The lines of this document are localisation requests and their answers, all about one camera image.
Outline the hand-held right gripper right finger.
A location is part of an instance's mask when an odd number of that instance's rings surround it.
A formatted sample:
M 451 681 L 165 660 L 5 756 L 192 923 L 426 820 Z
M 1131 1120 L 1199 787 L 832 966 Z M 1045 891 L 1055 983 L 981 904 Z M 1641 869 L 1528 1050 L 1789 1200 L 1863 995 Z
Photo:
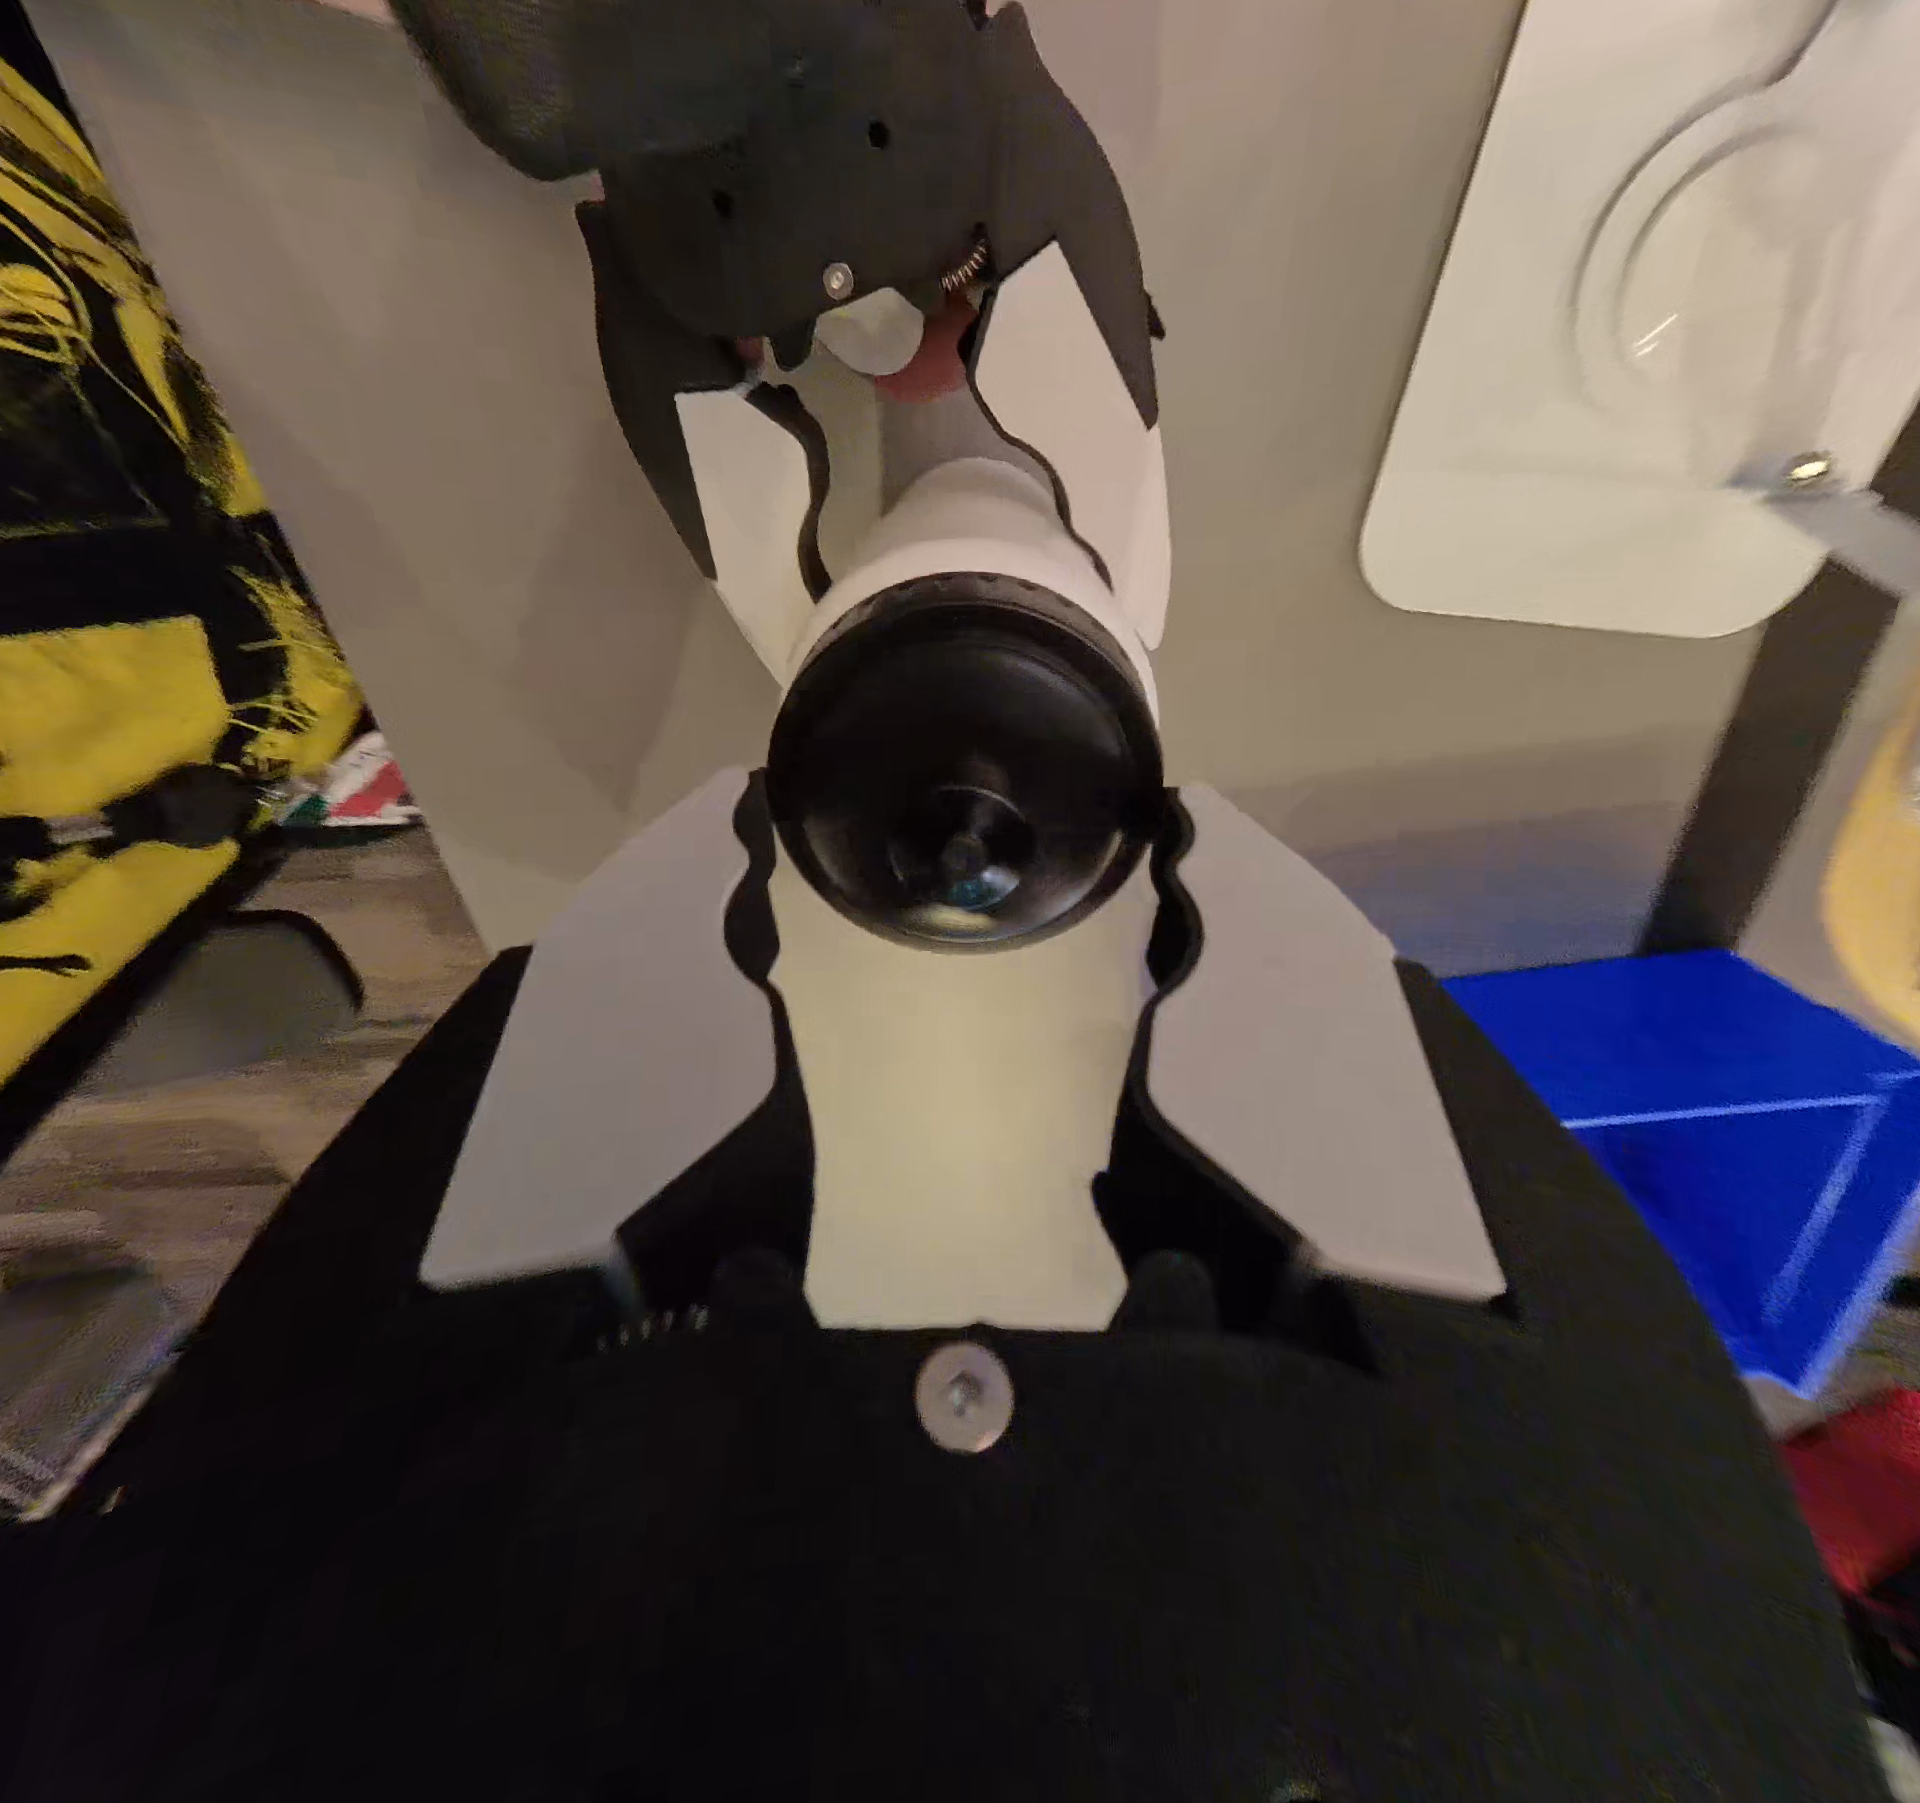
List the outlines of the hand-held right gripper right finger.
M 1498 1255 L 1391 940 L 1219 791 L 1178 795 L 1199 954 L 1156 1000 L 1148 1101 L 1212 1164 L 1376 1287 L 1485 1305 Z

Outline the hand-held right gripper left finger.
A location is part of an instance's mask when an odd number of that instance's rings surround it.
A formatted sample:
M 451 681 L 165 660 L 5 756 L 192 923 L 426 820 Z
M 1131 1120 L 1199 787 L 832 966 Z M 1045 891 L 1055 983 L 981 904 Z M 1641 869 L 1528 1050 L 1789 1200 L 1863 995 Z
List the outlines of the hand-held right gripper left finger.
M 590 1270 L 777 1076 L 765 989 L 726 940 L 753 867 L 726 768 L 625 838 L 541 930 L 420 1259 L 435 1289 Z

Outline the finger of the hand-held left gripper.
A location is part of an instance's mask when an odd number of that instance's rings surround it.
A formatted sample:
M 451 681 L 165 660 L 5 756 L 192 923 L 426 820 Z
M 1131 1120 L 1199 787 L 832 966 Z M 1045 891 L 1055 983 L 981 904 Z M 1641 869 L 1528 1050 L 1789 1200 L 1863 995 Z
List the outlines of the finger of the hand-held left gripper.
M 971 379 L 995 429 L 1048 470 L 1139 641 L 1160 646 L 1173 564 L 1162 432 L 1140 417 L 1060 243 L 995 285 Z
M 790 384 L 681 392 L 675 414 L 711 579 L 765 669 L 788 681 L 832 588 L 820 547 L 826 432 Z

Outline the white plastic bottle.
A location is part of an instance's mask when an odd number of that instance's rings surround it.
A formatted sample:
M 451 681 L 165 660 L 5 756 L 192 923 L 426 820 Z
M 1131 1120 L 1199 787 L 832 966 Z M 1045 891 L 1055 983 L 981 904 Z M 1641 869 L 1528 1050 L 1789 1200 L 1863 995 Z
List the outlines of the white plastic bottle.
M 805 616 L 773 677 L 788 689 L 799 666 L 882 591 L 938 575 L 995 575 L 1060 595 L 1088 615 L 1133 666 L 1148 709 L 1160 716 L 1154 655 L 1172 591 L 1172 526 L 1164 446 L 1149 429 L 1140 466 L 1125 472 L 1117 527 L 1090 547 L 1058 517 L 1024 472 L 963 457 L 925 472 L 869 531 L 851 571 Z

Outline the black bottle lid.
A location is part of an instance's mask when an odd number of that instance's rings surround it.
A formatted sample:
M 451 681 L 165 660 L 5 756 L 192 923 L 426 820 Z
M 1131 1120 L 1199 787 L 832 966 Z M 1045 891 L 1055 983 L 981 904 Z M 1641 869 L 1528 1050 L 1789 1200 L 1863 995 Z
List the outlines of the black bottle lid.
M 817 637 L 773 721 L 765 795 L 784 853 L 888 940 L 995 950 L 1095 913 L 1165 801 L 1136 665 L 1068 595 L 938 571 Z

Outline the blue plastic bin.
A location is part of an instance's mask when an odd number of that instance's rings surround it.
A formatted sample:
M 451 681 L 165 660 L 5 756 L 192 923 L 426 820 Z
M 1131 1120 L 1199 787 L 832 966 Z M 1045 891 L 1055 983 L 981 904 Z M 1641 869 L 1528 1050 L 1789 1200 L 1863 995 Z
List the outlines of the blue plastic bin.
M 1916 1055 L 1732 950 L 1445 989 L 1634 1200 L 1738 1368 L 1827 1387 L 1916 1228 Z

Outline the person's left hand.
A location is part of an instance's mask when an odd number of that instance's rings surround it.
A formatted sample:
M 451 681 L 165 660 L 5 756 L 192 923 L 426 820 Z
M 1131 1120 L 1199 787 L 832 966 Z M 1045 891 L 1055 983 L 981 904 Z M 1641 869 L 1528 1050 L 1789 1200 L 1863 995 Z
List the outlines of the person's left hand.
M 894 372 L 875 377 L 886 398 L 923 404 L 969 385 L 969 355 L 978 308 L 969 292 L 947 294 L 925 320 L 915 353 Z

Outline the red green striped object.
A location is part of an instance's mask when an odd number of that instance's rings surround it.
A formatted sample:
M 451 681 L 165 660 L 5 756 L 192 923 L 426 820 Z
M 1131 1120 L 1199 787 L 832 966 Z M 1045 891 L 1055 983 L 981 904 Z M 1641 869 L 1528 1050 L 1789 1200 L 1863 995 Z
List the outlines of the red green striped object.
M 276 788 L 273 820 L 281 830 L 409 830 L 422 823 L 393 748 L 378 727 L 360 730 L 315 774 Z

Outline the black tape strip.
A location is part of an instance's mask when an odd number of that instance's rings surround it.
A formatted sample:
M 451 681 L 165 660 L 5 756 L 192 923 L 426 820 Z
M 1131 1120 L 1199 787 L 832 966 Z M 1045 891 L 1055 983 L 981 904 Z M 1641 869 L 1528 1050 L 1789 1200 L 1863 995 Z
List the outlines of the black tape strip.
M 1759 909 L 1898 612 L 1830 558 L 1774 615 L 1682 827 L 1636 950 L 1730 950 Z

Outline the clear round stand foot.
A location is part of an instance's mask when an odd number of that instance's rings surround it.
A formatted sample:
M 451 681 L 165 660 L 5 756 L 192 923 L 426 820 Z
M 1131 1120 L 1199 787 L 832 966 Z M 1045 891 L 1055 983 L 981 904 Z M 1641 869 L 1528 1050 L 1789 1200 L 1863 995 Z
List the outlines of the clear round stand foot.
M 1640 151 L 1573 260 L 1569 339 L 1603 408 L 1674 396 L 1780 423 L 1830 392 L 1860 252 L 1833 123 L 1750 88 Z

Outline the red bag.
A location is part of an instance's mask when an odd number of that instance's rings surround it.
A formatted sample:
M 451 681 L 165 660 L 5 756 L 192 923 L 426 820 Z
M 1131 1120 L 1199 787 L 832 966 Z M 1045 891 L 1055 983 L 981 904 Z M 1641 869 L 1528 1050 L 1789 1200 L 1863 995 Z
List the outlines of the red bag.
M 1917 1391 L 1873 1393 L 1780 1443 L 1834 1589 L 1870 1598 L 1917 1557 Z

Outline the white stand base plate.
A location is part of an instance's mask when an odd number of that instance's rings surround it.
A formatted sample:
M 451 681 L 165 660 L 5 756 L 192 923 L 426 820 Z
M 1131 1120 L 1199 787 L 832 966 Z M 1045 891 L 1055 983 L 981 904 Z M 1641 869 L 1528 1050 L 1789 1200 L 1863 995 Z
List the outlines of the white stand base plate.
M 1578 381 L 1573 260 L 1671 125 L 1750 88 L 1833 123 L 1860 252 L 1830 392 L 1780 423 Z M 1526 0 L 1358 536 L 1407 612 L 1718 640 L 1827 558 L 1732 489 L 1829 451 L 1863 487 L 1916 407 L 1917 0 Z

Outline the metal stand bracket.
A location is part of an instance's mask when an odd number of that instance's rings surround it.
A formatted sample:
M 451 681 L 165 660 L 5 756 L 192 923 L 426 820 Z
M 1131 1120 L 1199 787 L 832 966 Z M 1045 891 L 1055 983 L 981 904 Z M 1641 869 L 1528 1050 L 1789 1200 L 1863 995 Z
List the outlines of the metal stand bracket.
M 1732 489 L 1794 524 L 1825 552 L 1883 591 L 1917 595 L 1917 517 L 1870 487 L 1856 487 L 1829 451 L 1759 461 Z

